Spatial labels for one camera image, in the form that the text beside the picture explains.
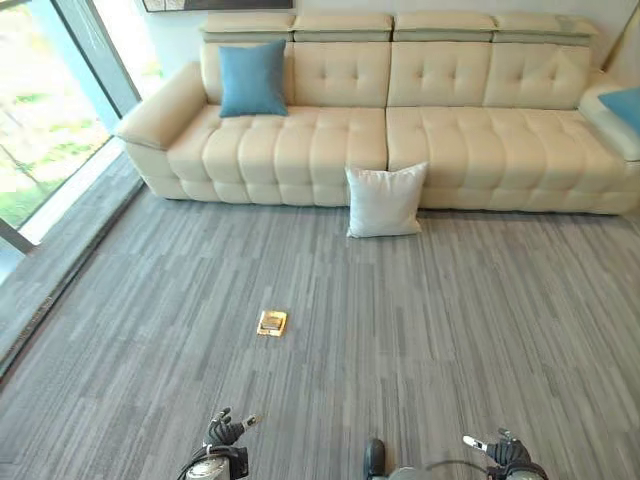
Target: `blue pillow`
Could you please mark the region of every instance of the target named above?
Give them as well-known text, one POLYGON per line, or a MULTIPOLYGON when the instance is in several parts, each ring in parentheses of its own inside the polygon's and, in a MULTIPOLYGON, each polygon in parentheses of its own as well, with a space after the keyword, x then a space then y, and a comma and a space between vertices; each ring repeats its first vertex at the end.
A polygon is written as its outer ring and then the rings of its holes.
POLYGON ((640 87, 604 93, 598 98, 640 135, 640 87))
POLYGON ((219 47, 221 117, 287 115, 283 87, 286 44, 279 40, 250 48, 219 47))

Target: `throw pillow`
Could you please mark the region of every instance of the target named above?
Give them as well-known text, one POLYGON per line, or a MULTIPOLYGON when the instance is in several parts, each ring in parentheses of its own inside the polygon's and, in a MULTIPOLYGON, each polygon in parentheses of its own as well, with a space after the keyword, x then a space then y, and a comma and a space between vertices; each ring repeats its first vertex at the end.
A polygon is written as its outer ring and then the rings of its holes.
POLYGON ((350 167, 346 171, 351 191, 348 237, 420 232, 416 211, 427 175, 426 163, 397 172, 350 167))
POLYGON ((640 87, 604 93, 598 98, 640 135, 640 87))
POLYGON ((218 47, 222 77, 220 117, 287 115, 284 48, 280 40, 257 47, 218 47))

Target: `gold object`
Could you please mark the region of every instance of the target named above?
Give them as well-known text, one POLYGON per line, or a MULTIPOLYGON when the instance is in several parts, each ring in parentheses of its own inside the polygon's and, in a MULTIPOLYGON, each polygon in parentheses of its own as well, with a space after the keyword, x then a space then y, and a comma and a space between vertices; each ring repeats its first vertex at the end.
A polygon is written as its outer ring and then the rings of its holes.
POLYGON ((258 322, 258 335, 281 337, 287 324, 287 314, 275 310, 263 310, 258 322))

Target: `sofa backrest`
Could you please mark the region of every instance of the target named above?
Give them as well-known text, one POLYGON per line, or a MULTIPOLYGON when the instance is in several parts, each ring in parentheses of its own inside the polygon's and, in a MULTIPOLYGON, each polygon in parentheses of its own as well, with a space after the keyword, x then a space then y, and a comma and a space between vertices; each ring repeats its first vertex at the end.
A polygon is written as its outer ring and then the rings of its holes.
POLYGON ((481 106, 491 44, 394 42, 388 106, 481 106))
POLYGON ((587 85, 589 47, 493 43, 483 105, 574 109, 587 85))
POLYGON ((573 109, 597 33, 580 17, 526 13, 418 12, 398 15, 395 28, 384 14, 215 18, 203 28, 201 50, 211 103, 222 94, 219 42, 238 45, 246 35, 253 44, 289 40, 290 105, 573 109), (256 25, 241 26, 239 18, 256 25))
POLYGON ((594 33, 553 15, 399 15, 394 38, 412 41, 392 44, 388 106, 576 108, 594 33))
POLYGON ((295 105, 385 107, 387 42, 294 43, 295 105))

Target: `white pillow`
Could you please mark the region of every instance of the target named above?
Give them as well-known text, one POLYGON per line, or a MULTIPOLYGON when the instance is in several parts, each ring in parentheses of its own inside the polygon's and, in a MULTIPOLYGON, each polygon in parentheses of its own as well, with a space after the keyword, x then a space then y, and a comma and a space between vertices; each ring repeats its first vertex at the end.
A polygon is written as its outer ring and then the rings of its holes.
POLYGON ((420 232, 416 211, 427 175, 426 163, 397 172, 351 167, 346 171, 351 190, 348 237, 420 232))

